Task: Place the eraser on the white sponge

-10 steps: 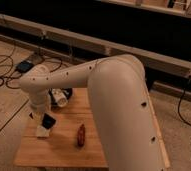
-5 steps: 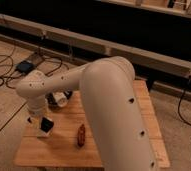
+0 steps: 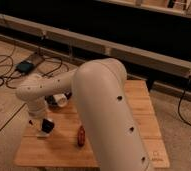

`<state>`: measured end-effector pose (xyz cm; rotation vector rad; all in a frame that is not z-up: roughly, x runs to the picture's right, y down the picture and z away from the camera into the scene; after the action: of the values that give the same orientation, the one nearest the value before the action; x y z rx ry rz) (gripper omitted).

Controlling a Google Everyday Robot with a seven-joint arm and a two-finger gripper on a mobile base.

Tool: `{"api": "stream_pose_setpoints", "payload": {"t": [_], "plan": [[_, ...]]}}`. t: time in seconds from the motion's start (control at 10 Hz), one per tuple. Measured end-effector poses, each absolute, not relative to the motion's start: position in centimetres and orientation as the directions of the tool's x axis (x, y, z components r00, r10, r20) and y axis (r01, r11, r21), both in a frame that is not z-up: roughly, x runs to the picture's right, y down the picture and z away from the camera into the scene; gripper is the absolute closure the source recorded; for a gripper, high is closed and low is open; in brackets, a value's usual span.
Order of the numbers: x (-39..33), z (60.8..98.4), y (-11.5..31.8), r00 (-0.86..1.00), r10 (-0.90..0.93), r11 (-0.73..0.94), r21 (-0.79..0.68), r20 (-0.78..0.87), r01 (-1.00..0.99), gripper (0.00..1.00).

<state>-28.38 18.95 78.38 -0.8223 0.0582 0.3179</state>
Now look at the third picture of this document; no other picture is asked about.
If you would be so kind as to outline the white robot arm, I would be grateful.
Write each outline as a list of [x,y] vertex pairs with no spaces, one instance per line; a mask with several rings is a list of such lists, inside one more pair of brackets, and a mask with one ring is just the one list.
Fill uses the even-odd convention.
[[32,74],[16,96],[42,120],[45,96],[71,93],[100,171],[155,171],[125,94],[126,80],[119,60],[97,59],[50,79]]

